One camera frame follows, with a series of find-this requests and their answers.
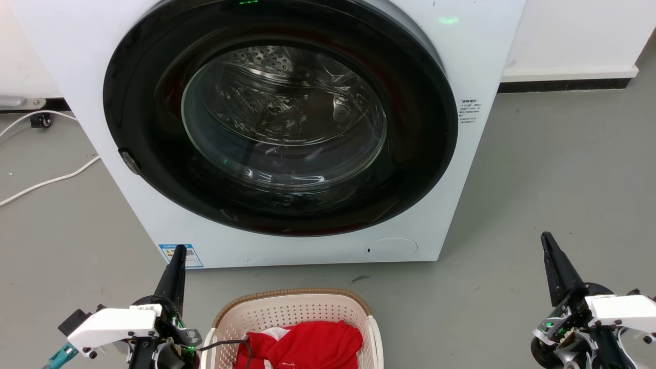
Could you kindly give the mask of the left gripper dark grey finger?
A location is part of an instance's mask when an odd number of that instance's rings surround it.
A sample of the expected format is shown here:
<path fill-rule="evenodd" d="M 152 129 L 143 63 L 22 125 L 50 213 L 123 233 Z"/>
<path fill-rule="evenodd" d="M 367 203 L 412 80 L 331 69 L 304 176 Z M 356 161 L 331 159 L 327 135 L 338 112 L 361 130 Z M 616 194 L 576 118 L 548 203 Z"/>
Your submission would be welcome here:
<path fill-rule="evenodd" d="M 183 313 L 183 295 L 187 276 L 187 247 L 174 246 L 173 255 L 155 289 L 154 296 L 170 301 L 179 314 Z"/>

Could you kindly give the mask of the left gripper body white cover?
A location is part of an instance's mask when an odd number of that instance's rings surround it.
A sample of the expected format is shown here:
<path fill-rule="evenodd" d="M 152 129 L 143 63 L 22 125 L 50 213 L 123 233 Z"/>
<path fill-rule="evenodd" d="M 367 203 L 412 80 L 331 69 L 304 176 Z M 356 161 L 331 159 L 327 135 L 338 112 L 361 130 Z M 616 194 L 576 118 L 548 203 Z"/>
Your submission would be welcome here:
<path fill-rule="evenodd" d="M 202 338 L 188 329 L 170 301 L 147 296 L 128 308 L 101 306 L 67 334 L 67 342 L 88 359 L 106 345 L 125 349 L 129 368 L 200 368 Z"/>

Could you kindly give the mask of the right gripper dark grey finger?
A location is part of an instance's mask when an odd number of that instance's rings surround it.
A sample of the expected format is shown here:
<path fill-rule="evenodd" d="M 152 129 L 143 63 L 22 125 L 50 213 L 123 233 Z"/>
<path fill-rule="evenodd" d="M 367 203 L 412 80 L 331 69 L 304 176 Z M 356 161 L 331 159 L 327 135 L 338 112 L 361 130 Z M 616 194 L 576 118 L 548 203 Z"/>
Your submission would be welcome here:
<path fill-rule="evenodd" d="M 553 308 L 559 306 L 571 294 L 580 295 L 586 292 L 586 284 L 561 250 L 552 233 L 548 231 L 542 233 L 541 244 L 551 306 Z"/>

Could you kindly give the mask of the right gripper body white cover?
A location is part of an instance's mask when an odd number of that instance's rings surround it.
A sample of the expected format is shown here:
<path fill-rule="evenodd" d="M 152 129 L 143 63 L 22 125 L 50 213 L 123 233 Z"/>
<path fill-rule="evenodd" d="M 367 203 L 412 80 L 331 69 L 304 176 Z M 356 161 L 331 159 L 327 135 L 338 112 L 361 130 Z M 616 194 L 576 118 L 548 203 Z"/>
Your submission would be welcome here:
<path fill-rule="evenodd" d="M 532 332 L 531 354 L 543 368 L 646 368 L 623 341 L 628 332 L 654 345 L 654 299 L 612 294 L 597 283 L 565 297 Z"/>

